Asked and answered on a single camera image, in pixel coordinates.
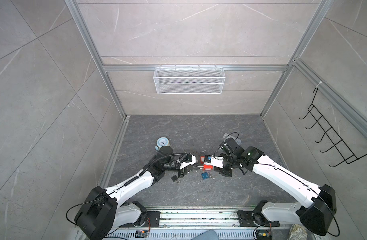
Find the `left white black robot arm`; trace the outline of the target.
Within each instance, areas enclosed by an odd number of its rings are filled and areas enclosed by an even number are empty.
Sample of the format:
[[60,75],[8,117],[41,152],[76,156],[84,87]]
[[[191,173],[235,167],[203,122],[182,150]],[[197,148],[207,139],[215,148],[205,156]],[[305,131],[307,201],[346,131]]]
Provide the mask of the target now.
[[90,240],[102,240],[123,225],[142,226],[147,209],[137,201],[127,201],[156,184],[166,171],[177,172],[177,178],[182,178],[196,163],[194,155],[174,153],[170,146],[163,146],[134,176],[106,189],[93,188],[85,201],[77,204],[79,211],[74,219],[67,221],[79,227]]

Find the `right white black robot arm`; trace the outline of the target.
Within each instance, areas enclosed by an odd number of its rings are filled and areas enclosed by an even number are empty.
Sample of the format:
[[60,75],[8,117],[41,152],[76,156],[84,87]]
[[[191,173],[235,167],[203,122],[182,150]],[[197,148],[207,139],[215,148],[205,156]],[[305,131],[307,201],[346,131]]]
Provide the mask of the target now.
[[205,156],[204,163],[213,166],[222,176],[231,177],[234,169],[245,175],[258,174],[290,194],[294,203],[260,201],[251,217],[258,227],[274,222],[287,222],[304,226],[310,232],[327,235],[332,222],[336,222],[335,190],[329,185],[309,182],[274,162],[263,151],[244,149],[233,138],[226,137],[219,145],[219,156]]

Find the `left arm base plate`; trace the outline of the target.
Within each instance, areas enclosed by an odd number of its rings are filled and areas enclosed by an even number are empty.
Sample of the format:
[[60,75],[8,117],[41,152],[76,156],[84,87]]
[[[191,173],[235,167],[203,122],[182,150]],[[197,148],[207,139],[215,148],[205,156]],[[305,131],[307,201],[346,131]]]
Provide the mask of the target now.
[[142,213],[138,220],[136,220],[133,225],[135,227],[151,227],[158,228],[160,225],[161,212],[151,211],[147,213]]

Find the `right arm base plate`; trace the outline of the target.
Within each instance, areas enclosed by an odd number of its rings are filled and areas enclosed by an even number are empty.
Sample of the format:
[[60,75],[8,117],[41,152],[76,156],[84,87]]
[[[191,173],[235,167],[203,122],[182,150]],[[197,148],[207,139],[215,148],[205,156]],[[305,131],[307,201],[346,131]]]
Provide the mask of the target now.
[[279,221],[270,222],[262,214],[238,210],[237,217],[241,227],[280,227]]

